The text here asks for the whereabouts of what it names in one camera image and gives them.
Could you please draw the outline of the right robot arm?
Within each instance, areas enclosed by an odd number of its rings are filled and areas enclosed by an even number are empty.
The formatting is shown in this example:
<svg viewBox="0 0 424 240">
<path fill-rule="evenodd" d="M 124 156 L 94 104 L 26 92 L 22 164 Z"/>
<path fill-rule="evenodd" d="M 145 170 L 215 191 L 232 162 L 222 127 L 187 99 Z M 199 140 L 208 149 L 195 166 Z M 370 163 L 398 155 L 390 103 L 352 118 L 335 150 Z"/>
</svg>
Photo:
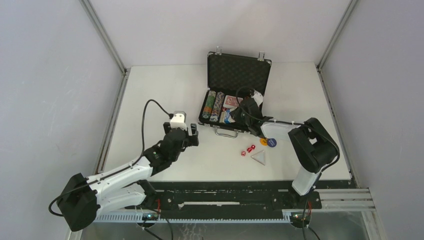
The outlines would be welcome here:
<svg viewBox="0 0 424 240">
<path fill-rule="evenodd" d="M 289 189 L 289 203 L 302 208 L 322 173 L 339 161 L 339 146 L 315 117 L 304 122 L 276 120 L 263 116 L 252 97 L 242 101 L 236 98 L 236 102 L 238 107 L 230 113 L 236 123 L 246 126 L 257 137 L 291 142 L 301 168 Z"/>
</svg>

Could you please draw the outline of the black poker set case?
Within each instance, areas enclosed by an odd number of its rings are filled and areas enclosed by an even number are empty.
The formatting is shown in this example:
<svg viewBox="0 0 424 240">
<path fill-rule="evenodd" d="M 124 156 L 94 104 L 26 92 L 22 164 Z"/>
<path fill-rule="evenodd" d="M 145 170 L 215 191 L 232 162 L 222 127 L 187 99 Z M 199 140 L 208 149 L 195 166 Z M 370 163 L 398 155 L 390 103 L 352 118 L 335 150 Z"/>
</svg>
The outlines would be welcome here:
<svg viewBox="0 0 424 240">
<path fill-rule="evenodd" d="M 241 56 L 222 53 L 220 49 L 215 52 L 210 51 L 207 55 L 207 87 L 202 109 L 200 111 L 198 122 L 207 127 L 235 131 L 236 133 L 249 133 L 249 130 L 242 125 L 235 123 L 219 123 L 222 111 L 227 108 L 221 108 L 221 113 L 217 122 L 202 118 L 202 112 L 205 101 L 210 90 L 223 92 L 226 95 L 236 98 L 250 98 L 251 92 L 256 90 L 263 96 L 266 91 L 267 82 L 272 66 L 270 59 L 265 59 L 262 54 L 258 57 Z"/>
</svg>

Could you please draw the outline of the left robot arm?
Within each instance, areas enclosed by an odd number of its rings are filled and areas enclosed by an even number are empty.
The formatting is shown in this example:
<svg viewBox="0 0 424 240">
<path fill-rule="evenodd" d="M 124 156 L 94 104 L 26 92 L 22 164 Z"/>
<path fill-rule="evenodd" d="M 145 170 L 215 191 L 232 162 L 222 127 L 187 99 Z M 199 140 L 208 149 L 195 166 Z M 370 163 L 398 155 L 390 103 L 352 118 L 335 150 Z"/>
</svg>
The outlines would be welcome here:
<svg viewBox="0 0 424 240">
<path fill-rule="evenodd" d="M 98 216 L 123 207 L 141 205 L 149 209 L 155 205 L 154 192 L 138 191 L 133 184 L 166 170 L 186 148 L 199 145 L 195 123 L 183 130 L 166 122 L 164 128 L 163 140 L 146 149 L 139 158 L 104 173 L 89 177 L 77 173 L 69 179 L 52 203 L 58 206 L 58 216 L 65 219 L 71 231 L 80 231 Z"/>
</svg>

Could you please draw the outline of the blue texas holdem card box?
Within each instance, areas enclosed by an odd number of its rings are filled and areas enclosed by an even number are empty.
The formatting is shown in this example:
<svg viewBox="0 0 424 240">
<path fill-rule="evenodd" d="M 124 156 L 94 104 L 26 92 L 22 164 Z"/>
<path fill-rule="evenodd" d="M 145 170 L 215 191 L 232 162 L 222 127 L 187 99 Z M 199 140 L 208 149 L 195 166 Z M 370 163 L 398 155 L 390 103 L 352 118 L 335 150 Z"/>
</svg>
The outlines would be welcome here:
<svg viewBox="0 0 424 240">
<path fill-rule="evenodd" d="M 236 110 L 236 107 L 233 108 L 227 108 L 226 110 L 222 111 L 219 117 L 219 123 L 222 124 L 232 124 L 236 121 L 233 119 L 231 113 Z"/>
</svg>

